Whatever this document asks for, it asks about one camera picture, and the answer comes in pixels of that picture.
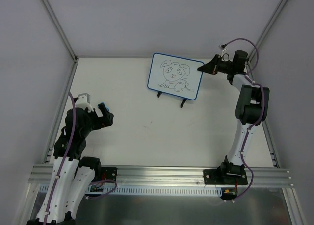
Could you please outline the blue-framed whiteboard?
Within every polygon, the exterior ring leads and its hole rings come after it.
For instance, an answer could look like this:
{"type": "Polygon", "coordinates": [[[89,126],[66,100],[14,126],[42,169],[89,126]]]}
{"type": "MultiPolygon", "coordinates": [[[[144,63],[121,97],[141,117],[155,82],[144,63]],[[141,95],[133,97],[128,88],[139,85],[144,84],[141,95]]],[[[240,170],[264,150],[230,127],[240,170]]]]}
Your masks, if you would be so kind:
{"type": "Polygon", "coordinates": [[[162,53],[154,53],[147,87],[150,90],[196,100],[203,73],[198,70],[204,62],[162,53]]]}

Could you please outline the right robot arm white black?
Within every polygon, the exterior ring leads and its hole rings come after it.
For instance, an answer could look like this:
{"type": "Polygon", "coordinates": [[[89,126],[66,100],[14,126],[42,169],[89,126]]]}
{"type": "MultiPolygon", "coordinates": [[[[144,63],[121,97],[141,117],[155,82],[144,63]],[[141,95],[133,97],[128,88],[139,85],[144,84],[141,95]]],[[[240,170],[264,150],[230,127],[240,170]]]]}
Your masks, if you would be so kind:
{"type": "Polygon", "coordinates": [[[245,64],[247,52],[237,50],[231,61],[223,60],[221,55],[215,57],[197,70],[215,75],[225,73],[228,82],[239,90],[235,108],[238,120],[233,144],[224,161],[215,170],[204,169],[203,177],[206,185],[246,185],[246,154],[256,128],[266,119],[270,90],[255,83],[246,74],[245,64]]]}

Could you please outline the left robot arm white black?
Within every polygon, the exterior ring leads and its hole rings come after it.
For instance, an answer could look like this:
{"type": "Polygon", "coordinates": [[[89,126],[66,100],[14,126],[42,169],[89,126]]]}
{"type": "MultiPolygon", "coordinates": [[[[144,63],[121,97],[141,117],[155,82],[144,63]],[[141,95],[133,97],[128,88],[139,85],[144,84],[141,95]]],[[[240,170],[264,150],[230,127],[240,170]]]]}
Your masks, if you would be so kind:
{"type": "Polygon", "coordinates": [[[102,115],[86,105],[67,111],[65,126],[54,145],[53,171],[43,204],[29,225],[74,225],[79,205],[92,181],[100,182],[101,161],[82,156],[86,138],[92,132],[113,124],[114,115],[104,103],[102,115]]]}

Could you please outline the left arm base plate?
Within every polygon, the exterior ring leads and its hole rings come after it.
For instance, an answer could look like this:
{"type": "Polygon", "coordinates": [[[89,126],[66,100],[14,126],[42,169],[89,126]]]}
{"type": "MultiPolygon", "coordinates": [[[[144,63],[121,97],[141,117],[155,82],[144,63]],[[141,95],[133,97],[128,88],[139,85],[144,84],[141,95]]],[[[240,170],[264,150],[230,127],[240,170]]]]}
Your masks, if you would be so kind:
{"type": "Polygon", "coordinates": [[[117,171],[116,167],[101,167],[101,180],[113,180],[117,179],[117,171]]]}

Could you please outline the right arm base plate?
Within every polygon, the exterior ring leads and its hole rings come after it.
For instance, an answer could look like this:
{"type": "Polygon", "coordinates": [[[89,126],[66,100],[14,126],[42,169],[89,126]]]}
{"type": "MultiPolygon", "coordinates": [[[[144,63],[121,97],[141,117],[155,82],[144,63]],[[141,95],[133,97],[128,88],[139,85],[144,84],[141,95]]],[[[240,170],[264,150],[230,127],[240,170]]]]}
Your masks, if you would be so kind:
{"type": "Polygon", "coordinates": [[[203,179],[206,185],[247,185],[246,174],[241,175],[222,174],[217,169],[204,169],[203,179]]]}

